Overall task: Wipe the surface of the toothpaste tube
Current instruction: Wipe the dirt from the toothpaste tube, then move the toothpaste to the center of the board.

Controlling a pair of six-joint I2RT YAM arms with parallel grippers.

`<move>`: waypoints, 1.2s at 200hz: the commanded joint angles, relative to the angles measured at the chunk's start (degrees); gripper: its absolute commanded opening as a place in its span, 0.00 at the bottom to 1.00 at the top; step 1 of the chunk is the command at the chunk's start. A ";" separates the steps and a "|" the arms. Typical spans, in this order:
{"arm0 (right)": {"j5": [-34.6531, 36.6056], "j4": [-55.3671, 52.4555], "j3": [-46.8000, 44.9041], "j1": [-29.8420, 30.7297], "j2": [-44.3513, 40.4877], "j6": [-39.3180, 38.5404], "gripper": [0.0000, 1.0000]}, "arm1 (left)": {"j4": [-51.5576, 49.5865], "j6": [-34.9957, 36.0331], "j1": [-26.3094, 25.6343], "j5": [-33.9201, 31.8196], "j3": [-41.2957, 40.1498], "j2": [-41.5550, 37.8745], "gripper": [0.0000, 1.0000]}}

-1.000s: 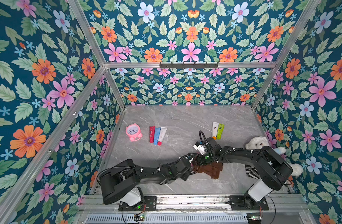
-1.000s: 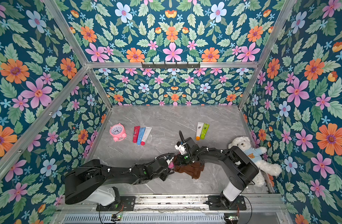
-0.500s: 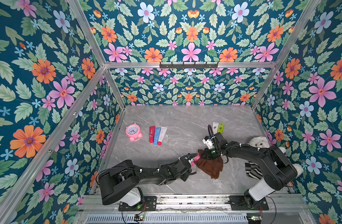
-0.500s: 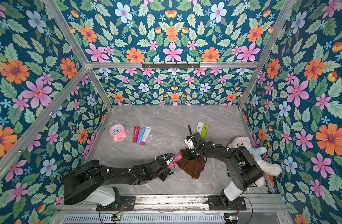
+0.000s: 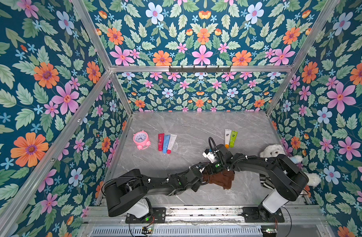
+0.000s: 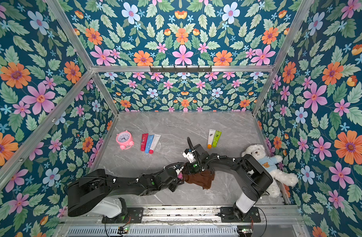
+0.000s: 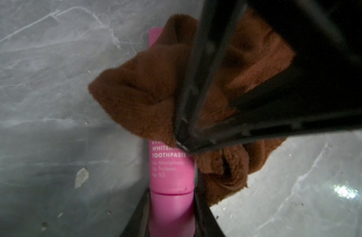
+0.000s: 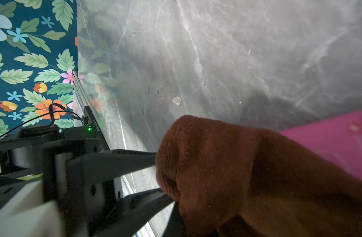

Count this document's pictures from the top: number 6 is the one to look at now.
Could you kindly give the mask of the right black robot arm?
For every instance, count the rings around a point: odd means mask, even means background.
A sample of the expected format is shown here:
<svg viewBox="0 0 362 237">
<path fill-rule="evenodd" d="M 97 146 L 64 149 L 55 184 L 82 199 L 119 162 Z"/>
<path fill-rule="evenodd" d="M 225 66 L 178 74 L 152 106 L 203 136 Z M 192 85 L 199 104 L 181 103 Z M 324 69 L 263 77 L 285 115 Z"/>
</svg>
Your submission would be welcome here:
<svg viewBox="0 0 362 237">
<path fill-rule="evenodd" d="M 273 183 L 273 178 L 254 158 L 246 154 L 239 158 L 230 158 L 218 154 L 209 154 L 201 145 L 188 148 L 183 152 L 188 159 L 182 169 L 182 179 L 203 189 L 210 189 L 215 172 L 232 174 L 241 190 L 241 196 L 234 203 L 229 214 L 219 213 L 225 219 L 243 222 L 250 216 L 250 210 Z"/>
</svg>

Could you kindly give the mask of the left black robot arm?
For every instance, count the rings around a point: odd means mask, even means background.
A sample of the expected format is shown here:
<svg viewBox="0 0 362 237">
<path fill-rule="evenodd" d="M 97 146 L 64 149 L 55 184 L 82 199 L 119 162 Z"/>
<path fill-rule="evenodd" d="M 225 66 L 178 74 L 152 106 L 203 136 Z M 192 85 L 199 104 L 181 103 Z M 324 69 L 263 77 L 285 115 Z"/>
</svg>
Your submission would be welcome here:
<svg viewBox="0 0 362 237">
<path fill-rule="evenodd" d="M 174 192 L 181 184 L 178 175 L 183 165 L 174 163 L 137 178 L 116 177 L 106 174 L 104 169 L 97 169 L 68 185 L 68 216 L 84 215 L 109 196 L 151 196 L 164 189 Z"/>
</svg>

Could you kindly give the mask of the white toothpaste tube orange cap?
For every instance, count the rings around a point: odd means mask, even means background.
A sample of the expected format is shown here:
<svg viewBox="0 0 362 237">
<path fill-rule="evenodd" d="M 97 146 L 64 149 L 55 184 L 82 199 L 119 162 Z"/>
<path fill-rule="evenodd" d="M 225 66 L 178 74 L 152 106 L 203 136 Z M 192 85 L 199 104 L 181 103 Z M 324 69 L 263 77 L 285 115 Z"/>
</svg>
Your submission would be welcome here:
<svg viewBox="0 0 362 237">
<path fill-rule="evenodd" d="M 209 130 L 209 134 L 208 134 L 208 144 L 207 144 L 207 148 L 211 149 L 212 145 L 213 145 L 213 140 L 214 140 L 214 136 L 215 136 L 215 129 L 210 129 Z"/>
</svg>

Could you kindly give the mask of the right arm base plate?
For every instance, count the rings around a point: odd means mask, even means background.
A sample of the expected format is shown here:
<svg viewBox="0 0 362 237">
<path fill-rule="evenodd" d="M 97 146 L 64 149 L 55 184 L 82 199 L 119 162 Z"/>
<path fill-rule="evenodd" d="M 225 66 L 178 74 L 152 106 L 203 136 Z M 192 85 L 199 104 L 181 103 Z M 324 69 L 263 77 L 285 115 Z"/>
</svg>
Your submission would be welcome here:
<svg viewBox="0 0 362 237">
<path fill-rule="evenodd" d="M 257 207 L 252 207 L 247 213 L 241 212 L 237 207 L 222 206 L 217 214 L 223 223 L 260 223 L 261 216 Z"/>
</svg>

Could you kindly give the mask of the magenta toothpaste tube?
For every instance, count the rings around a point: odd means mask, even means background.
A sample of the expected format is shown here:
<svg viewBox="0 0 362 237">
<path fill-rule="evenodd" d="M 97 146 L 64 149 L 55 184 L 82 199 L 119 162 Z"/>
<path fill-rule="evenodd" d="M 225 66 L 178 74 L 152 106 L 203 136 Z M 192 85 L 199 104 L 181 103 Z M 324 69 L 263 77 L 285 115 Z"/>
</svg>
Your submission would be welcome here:
<svg viewBox="0 0 362 237">
<path fill-rule="evenodd" d="M 140 143 L 140 150 L 143 151 L 143 152 L 146 149 L 147 139 L 148 139 L 148 133 L 142 134 L 141 143 Z"/>
</svg>

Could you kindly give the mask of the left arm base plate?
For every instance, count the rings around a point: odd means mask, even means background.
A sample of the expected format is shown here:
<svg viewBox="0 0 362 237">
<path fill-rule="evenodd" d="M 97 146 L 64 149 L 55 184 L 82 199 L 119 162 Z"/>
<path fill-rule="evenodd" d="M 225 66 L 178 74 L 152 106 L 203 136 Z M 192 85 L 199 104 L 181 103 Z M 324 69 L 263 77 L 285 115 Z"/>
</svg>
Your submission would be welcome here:
<svg viewBox="0 0 362 237">
<path fill-rule="evenodd" d="M 128 207 L 116 217 L 103 217 L 102 224 L 138 224 L 141 223 L 144 208 Z"/>
</svg>

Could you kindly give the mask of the white toothpaste tube red cap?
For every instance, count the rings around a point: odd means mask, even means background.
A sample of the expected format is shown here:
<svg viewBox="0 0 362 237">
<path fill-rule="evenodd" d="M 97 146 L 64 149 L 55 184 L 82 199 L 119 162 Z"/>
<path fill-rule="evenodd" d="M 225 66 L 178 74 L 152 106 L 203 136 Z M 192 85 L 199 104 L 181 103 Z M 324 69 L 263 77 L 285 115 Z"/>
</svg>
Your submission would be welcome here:
<svg viewBox="0 0 362 237">
<path fill-rule="evenodd" d="M 156 146 L 157 146 L 160 138 L 161 138 L 161 135 L 159 135 L 159 134 L 155 134 L 155 135 L 153 136 L 153 140 L 152 140 L 152 143 L 151 143 L 151 146 L 150 146 L 150 149 L 149 149 L 149 154 L 153 154 L 153 153 L 154 153 L 154 151 L 155 151 L 155 149 L 156 149 Z"/>
</svg>

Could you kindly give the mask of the blue toothpaste tube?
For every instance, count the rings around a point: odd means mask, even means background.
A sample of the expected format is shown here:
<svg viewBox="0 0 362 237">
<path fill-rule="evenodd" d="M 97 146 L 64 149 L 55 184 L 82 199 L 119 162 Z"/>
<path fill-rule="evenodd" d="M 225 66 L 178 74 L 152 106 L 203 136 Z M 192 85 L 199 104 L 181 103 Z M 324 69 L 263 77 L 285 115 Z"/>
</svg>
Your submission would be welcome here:
<svg viewBox="0 0 362 237">
<path fill-rule="evenodd" d="M 148 154 L 153 142 L 154 135 L 149 135 L 147 138 L 146 146 L 145 146 L 145 153 Z"/>
</svg>

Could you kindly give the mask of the brown cloth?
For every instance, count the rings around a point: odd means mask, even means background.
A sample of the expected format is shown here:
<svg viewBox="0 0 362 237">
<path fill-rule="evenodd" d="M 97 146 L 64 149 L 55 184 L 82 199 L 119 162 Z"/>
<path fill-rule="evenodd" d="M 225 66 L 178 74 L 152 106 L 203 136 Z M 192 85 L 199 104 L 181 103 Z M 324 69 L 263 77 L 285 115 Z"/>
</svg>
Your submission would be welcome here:
<svg viewBox="0 0 362 237">
<path fill-rule="evenodd" d="M 196 174 L 184 174 L 184 181 L 188 184 L 195 184 L 202 187 L 204 190 L 211 188 L 212 182 L 215 179 L 215 172 L 211 170 L 205 170 Z"/>
</svg>

